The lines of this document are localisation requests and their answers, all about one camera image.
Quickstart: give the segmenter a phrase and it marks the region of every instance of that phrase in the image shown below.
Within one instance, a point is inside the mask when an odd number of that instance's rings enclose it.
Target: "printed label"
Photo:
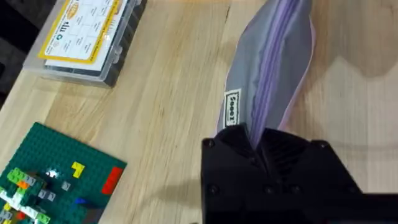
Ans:
[[[231,90],[224,95],[224,128],[239,124],[241,89]]]
[[[56,66],[56,67],[64,67],[64,68],[77,68],[83,70],[92,70],[92,71],[101,71],[106,60],[106,56],[108,56],[109,49],[111,48],[111,44],[113,43],[113,38],[116,35],[116,31],[118,29],[119,23],[121,21],[123,12],[127,6],[127,0],[120,0],[120,6],[118,7],[117,12],[115,13],[111,25],[108,28],[106,33],[106,38],[103,40],[102,46],[98,52],[97,58],[94,63],[76,63],[76,62],[66,62],[60,60],[46,60],[45,65]]]
[[[40,58],[94,63],[119,0],[66,0]]]

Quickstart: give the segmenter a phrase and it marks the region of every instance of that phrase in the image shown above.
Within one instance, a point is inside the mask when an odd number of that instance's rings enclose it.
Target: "wood grain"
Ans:
[[[236,43],[264,2],[149,1],[112,90],[23,71],[0,111],[0,168],[39,121],[128,162],[101,223],[200,223],[200,141],[215,132]],[[289,123],[330,141],[372,192],[398,191],[397,9],[314,0],[315,59]]]

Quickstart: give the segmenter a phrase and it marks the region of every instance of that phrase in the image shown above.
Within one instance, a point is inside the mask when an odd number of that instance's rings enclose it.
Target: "zipper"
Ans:
[[[250,142],[254,148],[257,146],[265,129],[271,93],[274,90],[273,84],[277,76],[277,69],[279,69],[277,68],[277,62],[283,35],[299,1],[280,0],[278,2],[275,17],[271,24],[270,36],[264,46],[263,61],[260,67],[261,77],[254,98],[250,131]]]

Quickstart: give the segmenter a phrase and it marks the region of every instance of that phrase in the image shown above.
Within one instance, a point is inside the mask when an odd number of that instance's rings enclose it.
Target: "green lego baseplate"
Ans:
[[[74,177],[74,162],[84,166],[79,178]],[[124,170],[126,163],[35,123],[2,172],[0,192],[4,189],[7,197],[23,195],[21,205],[39,211],[36,222],[47,216],[48,223],[97,223],[111,197],[101,191],[115,167]],[[25,190],[16,185],[24,174],[35,177],[34,185]],[[62,189],[64,182],[70,184],[70,189]],[[53,192],[55,199],[39,198],[42,189]],[[5,203],[0,199],[1,208]],[[93,214],[95,218],[87,219]],[[15,223],[33,222],[27,217]]]

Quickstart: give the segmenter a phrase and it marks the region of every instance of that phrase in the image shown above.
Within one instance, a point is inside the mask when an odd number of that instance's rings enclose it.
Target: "black device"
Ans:
[[[245,126],[202,141],[204,224],[398,223],[398,195],[364,194],[326,141]]]

